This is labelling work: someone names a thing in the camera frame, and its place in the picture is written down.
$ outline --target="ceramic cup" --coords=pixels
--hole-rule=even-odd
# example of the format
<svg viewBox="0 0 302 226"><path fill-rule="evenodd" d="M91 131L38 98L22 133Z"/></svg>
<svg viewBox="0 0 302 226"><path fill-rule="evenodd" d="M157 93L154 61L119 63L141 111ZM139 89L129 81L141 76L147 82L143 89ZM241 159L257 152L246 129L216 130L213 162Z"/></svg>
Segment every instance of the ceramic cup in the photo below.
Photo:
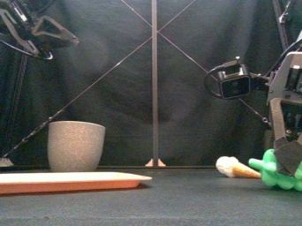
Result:
<svg viewBox="0 0 302 226"><path fill-rule="evenodd" d="M58 121L49 126L47 155L54 172L95 171L103 153L106 128L101 124Z"/></svg>

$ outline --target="black table surface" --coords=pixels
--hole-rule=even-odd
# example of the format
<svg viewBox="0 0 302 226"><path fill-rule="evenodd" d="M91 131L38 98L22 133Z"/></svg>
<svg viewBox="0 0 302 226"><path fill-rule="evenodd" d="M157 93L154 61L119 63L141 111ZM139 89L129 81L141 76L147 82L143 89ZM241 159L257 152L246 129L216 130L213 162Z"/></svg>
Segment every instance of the black table surface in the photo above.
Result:
<svg viewBox="0 0 302 226"><path fill-rule="evenodd" d="M229 178L214 169L114 171L153 180L134 189L3 195L0 225L302 223L302 192L268 187L261 179Z"/></svg>

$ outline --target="toy ice cream cone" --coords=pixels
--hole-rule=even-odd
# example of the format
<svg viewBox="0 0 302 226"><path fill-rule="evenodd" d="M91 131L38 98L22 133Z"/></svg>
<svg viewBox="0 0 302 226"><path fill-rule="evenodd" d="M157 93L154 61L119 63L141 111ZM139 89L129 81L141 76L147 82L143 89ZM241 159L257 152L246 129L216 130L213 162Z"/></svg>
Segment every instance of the toy ice cream cone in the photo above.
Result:
<svg viewBox="0 0 302 226"><path fill-rule="evenodd" d="M241 163L236 157L221 157L217 160L217 169L229 177L261 178L261 174Z"/></svg>
<svg viewBox="0 0 302 226"><path fill-rule="evenodd" d="M252 178L261 178L260 172L249 168L245 164L238 162L233 166L233 174L236 177L252 177Z"/></svg>

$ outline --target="black backdrop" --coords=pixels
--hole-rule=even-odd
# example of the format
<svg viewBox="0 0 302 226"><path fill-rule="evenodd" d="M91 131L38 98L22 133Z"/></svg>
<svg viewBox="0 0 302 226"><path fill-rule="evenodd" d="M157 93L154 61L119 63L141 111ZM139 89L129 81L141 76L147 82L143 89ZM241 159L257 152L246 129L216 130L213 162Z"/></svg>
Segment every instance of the black backdrop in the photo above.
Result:
<svg viewBox="0 0 302 226"><path fill-rule="evenodd" d="M237 56L252 72L268 72L282 52L272 1L154 2L157 11L151 0L55 1L46 14L81 44L55 50L53 61L0 46L3 153L99 80L55 120L106 127L102 166L145 166L155 155L167 166L262 156L268 126L241 101L212 97L202 79ZM264 92L245 101L268 116ZM47 165L47 128L11 160Z"/></svg>

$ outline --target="green plush toy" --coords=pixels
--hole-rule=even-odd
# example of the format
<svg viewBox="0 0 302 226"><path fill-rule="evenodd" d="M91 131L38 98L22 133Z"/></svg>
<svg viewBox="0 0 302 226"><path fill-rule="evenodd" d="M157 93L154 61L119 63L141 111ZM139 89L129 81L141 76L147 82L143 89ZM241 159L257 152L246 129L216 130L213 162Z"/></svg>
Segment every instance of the green plush toy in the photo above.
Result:
<svg viewBox="0 0 302 226"><path fill-rule="evenodd" d="M298 165L296 175L288 176L277 172L276 150L269 149L265 152L264 160L250 159L249 165L258 169L261 178L268 186L280 186L282 189L296 189L302 192L302 163Z"/></svg>

